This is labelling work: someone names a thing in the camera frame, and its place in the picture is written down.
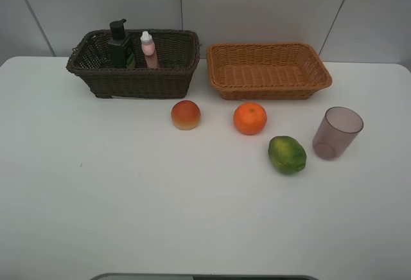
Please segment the white bottle cap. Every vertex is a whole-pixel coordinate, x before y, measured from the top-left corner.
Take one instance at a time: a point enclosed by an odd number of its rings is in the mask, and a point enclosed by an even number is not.
[[[140,40],[143,44],[147,44],[153,41],[153,37],[147,31],[144,31],[140,37]]]

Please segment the wicker basket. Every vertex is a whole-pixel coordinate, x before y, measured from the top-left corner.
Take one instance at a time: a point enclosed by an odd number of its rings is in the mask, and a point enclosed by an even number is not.
[[[314,49],[296,42],[215,44],[207,64],[211,85],[228,100],[303,100],[332,83]]]
[[[67,70],[79,76],[99,98],[183,98],[200,58],[198,36],[192,31],[148,30],[153,36],[160,69],[146,67],[141,50],[143,30],[128,30],[136,68],[115,69],[107,42],[109,30],[92,31],[73,50]]]

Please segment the green bottle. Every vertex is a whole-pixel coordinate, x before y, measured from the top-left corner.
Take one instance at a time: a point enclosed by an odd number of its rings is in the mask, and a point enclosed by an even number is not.
[[[124,30],[124,22],[113,21],[110,23],[111,39],[109,52],[115,68],[136,68],[136,56],[130,35]]]

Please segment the plastic cup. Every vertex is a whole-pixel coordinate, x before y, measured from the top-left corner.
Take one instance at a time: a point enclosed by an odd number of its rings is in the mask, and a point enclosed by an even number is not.
[[[314,136],[313,148],[325,160],[339,158],[364,127],[353,110],[333,107],[327,110]]]

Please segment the pink bottle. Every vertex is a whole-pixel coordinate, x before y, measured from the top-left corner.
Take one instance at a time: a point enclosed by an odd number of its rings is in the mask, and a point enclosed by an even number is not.
[[[153,37],[147,32],[144,31],[141,35],[141,49],[146,57],[146,63],[148,68],[158,69],[159,60],[157,59],[157,51],[155,50],[155,44]]]

